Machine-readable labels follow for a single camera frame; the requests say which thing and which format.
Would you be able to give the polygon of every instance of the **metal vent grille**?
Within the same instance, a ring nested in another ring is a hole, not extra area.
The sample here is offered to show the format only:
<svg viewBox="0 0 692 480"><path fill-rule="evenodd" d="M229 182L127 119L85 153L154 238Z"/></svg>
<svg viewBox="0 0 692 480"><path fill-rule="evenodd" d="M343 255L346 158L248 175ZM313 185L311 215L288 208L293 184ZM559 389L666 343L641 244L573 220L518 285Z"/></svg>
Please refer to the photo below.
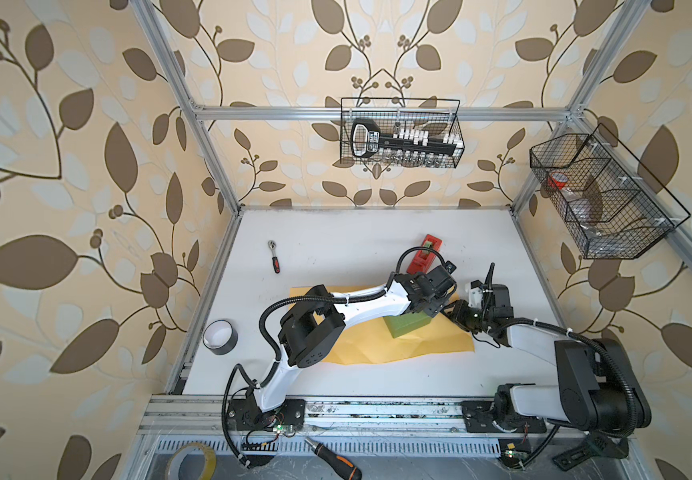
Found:
<svg viewBox="0 0 692 480"><path fill-rule="evenodd" d="M500 456L497 438L354 438L323 437L318 438L334 452L350 456L413 456L413 457L454 457L454 458L496 458ZM202 442L212 447L217 455L231 455L225 440L213 436L162 436L157 446L157 453L172 454L178 448L190 442ZM261 452L276 452L285 456L309 456L311 447L303 437L279 438L270 447Z"/></svg>

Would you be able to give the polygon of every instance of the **screwdriver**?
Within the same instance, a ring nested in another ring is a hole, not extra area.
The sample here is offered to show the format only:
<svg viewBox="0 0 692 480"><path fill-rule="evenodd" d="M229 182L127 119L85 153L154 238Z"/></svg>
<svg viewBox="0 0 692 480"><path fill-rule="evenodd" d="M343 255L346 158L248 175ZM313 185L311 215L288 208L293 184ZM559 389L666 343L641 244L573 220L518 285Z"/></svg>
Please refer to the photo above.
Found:
<svg viewBox="0 0 692 480"><path fill-rule="evenodd" d="M314 454L329 463L335 473L343 480L362 480L362 471L349 462L348 458L335 454L323 443L315 442L308 437L305 439L306 443L313 448Z"/></svg>

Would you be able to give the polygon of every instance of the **floral wallpaper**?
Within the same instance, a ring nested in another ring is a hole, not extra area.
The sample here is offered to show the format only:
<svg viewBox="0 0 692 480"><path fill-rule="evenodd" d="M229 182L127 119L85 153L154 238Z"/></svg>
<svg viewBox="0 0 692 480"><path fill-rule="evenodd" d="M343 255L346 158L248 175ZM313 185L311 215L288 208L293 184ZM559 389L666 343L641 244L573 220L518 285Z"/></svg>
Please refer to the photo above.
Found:
<svg viewBox="0 0 692 480"><path fill-rule="evenodd" d="M567 104L616 0L154 0L197 103Z"/></svg>
<svg viewBox="0 0 692 480"><path fill-rule="evenodd" d="M229 220L124 6L0 1L0 478L120 470Z"/></svg>
<svg viewBox="0 0 692 480"><path fill-rule="evenodd" d="M530 174L546 122L463 122L455 169L340 158L339 127L297 121L208 124L240 203L249 206L504 206Z"/></svg>
<svg viewBox="0 0 692 480"><path fill-rule="evenodd" d="M640 156L652 176L631 166L646 182L664 183L692 213L692 2L653 0L586 114ZM692 480L692 272L666 242L637 260L582 260L542 192L521 221L569 326L626 348L652 408L636 432L650 468ZM692 234L692 218L682 228Z"/></svg>

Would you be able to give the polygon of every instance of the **yellow paper sheet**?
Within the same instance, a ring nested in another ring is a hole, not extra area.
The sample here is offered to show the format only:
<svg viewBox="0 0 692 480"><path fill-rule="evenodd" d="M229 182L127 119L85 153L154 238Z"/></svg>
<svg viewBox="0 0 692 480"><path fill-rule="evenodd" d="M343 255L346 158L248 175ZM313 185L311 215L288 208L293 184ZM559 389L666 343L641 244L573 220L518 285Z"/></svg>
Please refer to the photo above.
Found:
<svg viewBox="0 0 692 480"><path fill-rule="evenodd" d="M365 286L329 286L330 292L355 292ZM290 296L305 295L310 287L294 287ZM333 349L322 360L341 365L389 363L430 353L473 352L471 335L441 313L431 323L393 338L382 317L352 326L341 333Z"/></svg>

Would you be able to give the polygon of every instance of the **black duct tape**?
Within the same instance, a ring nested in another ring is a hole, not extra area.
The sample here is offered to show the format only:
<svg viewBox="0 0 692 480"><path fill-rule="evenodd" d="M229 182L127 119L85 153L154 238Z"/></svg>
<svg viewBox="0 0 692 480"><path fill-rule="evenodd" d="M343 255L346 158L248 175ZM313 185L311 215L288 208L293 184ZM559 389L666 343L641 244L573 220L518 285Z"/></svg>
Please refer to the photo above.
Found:
<svg viewBox="0 0 692 480"><path fill-rule="evenodd" d="M207 336L207 333L211 331L211 327L220 327L223 324L225 324L229 329L231 329L231 335L228 337L228 340L223 345L210 346L210 344L207 343L207 339L205 338ZM206 348L209 351L213 352L215 355L225 355L226 353L234 349L234 347L237 345L238 338L239 336L237 335L236 330L234 330L234 327L228 320L216 320L212 322L210 325L207 325L205 333L202 335L202 343L204 343Z"/></svg>

